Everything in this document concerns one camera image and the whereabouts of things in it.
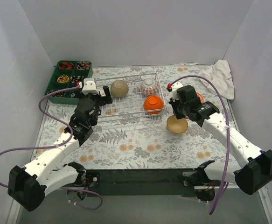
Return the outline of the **olive tan bowl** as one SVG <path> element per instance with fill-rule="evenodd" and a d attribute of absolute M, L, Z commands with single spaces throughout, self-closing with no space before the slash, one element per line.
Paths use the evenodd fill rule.
<path fill-rule="evenodd" d="M 115 80 L 111 85 L 111 94 L 116 98 L 122 98 L 129 92 L 127 83 L 123 80 Z"/>

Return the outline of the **white bowl red wreath pattern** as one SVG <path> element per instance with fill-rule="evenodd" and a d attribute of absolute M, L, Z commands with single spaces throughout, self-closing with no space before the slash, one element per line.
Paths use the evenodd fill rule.
<path fill-rule="evenodd" d="M 204 103 L 204 97 L 203 97 L 203 95 L 201 95 L 200 93 L 196 93 L 197 94 L 197 96 L 198 96 L 198 98 L 200 99 L 200 102 L 201 103 Z"/>

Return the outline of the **cream bird pattern bowl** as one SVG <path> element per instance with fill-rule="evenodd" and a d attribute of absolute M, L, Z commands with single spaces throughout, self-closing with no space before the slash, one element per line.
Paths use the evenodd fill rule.
<path fill-rule="evenodd" d="M 185 118 L 177 119 L 174 115 L 168 117 L 166 125 L 173 134 L 183 134 L 188 129 L 188 121 Z"/>

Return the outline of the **white wire dish rack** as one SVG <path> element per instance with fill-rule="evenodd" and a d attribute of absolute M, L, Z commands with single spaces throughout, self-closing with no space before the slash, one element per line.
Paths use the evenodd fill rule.
<path fill-rule="evenodd" d="M 155 95 L 160 97 L 163 102 L 163 107 L 160 109 L 144 109 L 144 102 L 148 96 L 140 90 L 140 86 L 141 83 L 147 78 L 152 78 L 156 81 L 157 91 Z M 112 83 L 115 80 L 125 81 L 129 87 L 129 92 L 126 96 L 121 98 L 116 98 L 112 96 L 112 104 L 106 104 L 101 107 L 101 115 L 98 118 L 99 123 L 115 122 L 122 120 L 129 122 L 134 119 L 139 119 L 143 121 L 161 119 L 166 108 L 166 103 L 163 91 L 161 89 L 160 79 L 156 71 L 146 74 L 95 79 L 98 88 L 102 88 L 103 86 L 111 87 Z"/>

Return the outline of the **black gold pattern bowl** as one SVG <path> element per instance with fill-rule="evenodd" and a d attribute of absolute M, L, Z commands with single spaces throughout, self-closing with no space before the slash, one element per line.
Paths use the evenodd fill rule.
<path fill-rule="evenodd" d="M 174 117 L 176 117 L 176 119 L 182 119 L 182 118 L 184 118 L 184 116 L 182 114 L 174 115 Z"/>

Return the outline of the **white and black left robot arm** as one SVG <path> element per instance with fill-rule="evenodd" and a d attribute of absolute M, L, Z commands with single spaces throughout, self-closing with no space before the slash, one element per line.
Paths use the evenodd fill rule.
<path fill-rule="evenodd" d="M 33 211 L 51 192 L 68 184 L 83 186 L 86 182 L 83 165 L 70 162 L 58 171 L 54 170 L 55 166 L 89 139 L 92 127 L 98 123 L 100 107 L 111 103 L 108 86 L 83 92 L 69 127 L 55 141 L 52 149 L 47 149 L 23 167 L 11 169 L 7 193 L 27 211 Z"/>

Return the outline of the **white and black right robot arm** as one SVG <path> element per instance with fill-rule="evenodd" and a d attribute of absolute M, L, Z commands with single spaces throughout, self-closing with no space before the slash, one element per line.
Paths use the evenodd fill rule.
<path fill-rule="evenodd" d="M 227 127 L 228 118 L 211 102 L 202 103 L 193 86 L 177 82 L 167 86 L 172 93 L 169 104 L 177 119 L 189 117 L 208 131 L 236 159 L 229 165 L 225 180 L 236 184 L 244 193 L 254 194 L 272 181 L 272 150 L 264 151 L 249 142 L 233 127 Z"/>

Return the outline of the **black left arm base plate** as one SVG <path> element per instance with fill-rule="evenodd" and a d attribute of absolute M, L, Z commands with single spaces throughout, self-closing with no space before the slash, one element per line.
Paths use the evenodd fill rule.
<path fill-rule="evenodd" d="M 84 187 L 84 188 L 96 188 L 100 185 L 100 173 L 87 171 L 85 175 L 79 175 L 77 180 L 73 183 L 68 183 L 64 187 Z"/>

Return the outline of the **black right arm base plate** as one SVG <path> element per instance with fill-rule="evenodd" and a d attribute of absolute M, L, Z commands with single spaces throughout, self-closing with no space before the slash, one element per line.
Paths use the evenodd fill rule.
<path fill-rule="evenodd" d="M 198 171 L 189 171 L 183 172 L 182 178 L 186 183 L 189 183 L 193 186 L 209 186 L 212 185 L 215 181 L 210 180 L 205 174 L 201 174 Z"/>

